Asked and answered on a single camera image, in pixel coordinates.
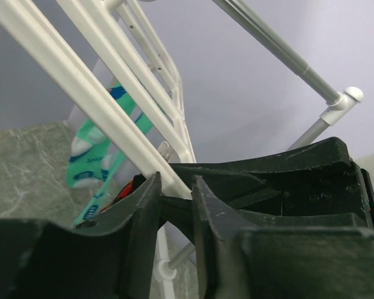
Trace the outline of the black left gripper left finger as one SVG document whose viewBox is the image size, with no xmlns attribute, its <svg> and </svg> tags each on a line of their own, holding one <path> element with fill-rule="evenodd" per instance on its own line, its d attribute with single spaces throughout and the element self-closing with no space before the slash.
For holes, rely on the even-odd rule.
<svg viewBox="0 0 374 299">
<path fill-rule="evenodd" d="M 0 298 L 148 298 L 161 176 L 74 229 L 0 219 Z"/>
</svg>

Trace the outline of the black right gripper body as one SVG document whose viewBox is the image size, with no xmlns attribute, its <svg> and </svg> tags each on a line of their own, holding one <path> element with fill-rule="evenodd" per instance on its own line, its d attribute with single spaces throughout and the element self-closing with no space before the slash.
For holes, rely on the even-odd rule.
<svg viewBox="0 0 374 299">
<path fill-rule="evenodd" d="M 347 170 L 291 187 L 282 193 L 282 216 L 353 213 L 374 229 L 374 190 L 367 170 L 353 163 Z"/>
</svg>

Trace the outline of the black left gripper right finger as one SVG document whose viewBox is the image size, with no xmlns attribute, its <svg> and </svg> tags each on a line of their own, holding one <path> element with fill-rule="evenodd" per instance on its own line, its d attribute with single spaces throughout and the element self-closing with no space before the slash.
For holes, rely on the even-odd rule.
<svg viewBox="0 0 374 299">
<path fill-rule="evenodd" d="M 193 179 L 200 298 L 374 298 L 374 230 L 257 226 Z"/>
</svg>

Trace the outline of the red black argyle sock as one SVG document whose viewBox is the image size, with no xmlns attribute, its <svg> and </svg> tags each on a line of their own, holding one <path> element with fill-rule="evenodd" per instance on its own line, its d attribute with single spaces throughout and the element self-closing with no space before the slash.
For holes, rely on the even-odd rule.
<svg viewBox="0 0 374 299">
<path fill-rule="evenodd" d="M 120 202 L 121 200 L 125 199 L 127 196 L 129 196 L 131 193 L 136 191 L 144 182 L 145 177 L 142 174 L 137 174 L 133 177 L 133 179 L 122 188 L 122 190 L 118 193 L 118 195 L 113 199 L 112 202 L 110 202 L 108 205 L 106 205 L 100 212 L 105 212 L 107 209 L 115 205 L 116 203 Z"/>
</svg>

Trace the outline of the teal patterned sock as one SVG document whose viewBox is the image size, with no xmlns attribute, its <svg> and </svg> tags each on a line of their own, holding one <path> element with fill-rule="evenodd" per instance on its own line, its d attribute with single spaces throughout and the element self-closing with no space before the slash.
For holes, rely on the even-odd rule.
<svg viewBox="0 0 374 299">
<path fill-rule="evenodd" d="M 113 83 L 108 88 L 109 94 L 123 111 L 130 116 L 137 107 L 133 98 L 121 86 L 119 82 Z M 149 118 L 141 112 L 135 120 L 136 126 L 146 135 L 152 128 L 153 124 Z M 96 167 L 97 162 L 91 161 L 91 158 L 102 159 L 103 157 L 113 154 L 109 153 L 111 141 L 89 118 L 85 120 L 77 131 L 71 143 L 71 154 L 69 164 L 65 174 L 65 181 L 69 187 L 86 187 L 95 183 L 93 180 L 77 179 L 77 173 L 92 170 Z"/>
<path fill-rule="evenodd" d="M 73 221 L 73 226 L 80 224 L 82 221 L 93 218 L 103 206 L 107 191 L 112 177 L 117 172 L 118 168 L 125 160 L 125 156 L 117 151 L 114 154 L 107 155 L 102 159 L 91 158 L 91 161 L 97 162 L 97 165 L 92 170 L 77 173 L 77 179 L 82 179 L 86 183 L 86 179 L 93 180 L 95 183 L 102 183 L 100 189 L 93 195 L 93 198 L 80 212 L 77 218 Z"/>
</svg>

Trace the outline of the white clip sock hanger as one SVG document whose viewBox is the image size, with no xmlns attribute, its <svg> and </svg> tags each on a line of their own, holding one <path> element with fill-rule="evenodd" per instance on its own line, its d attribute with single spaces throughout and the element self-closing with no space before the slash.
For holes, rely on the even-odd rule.
<svg viewBox="0 0 374 299">
<path fill-rule="evenodd" d="M 167 196 L 191 198 L 170 166 L 193 163 L 178 69 L 137 1 L 59 1 L 113 76 L 107 87 L 32 1 L 0 1 L 0 25 Z"/>
</svg>

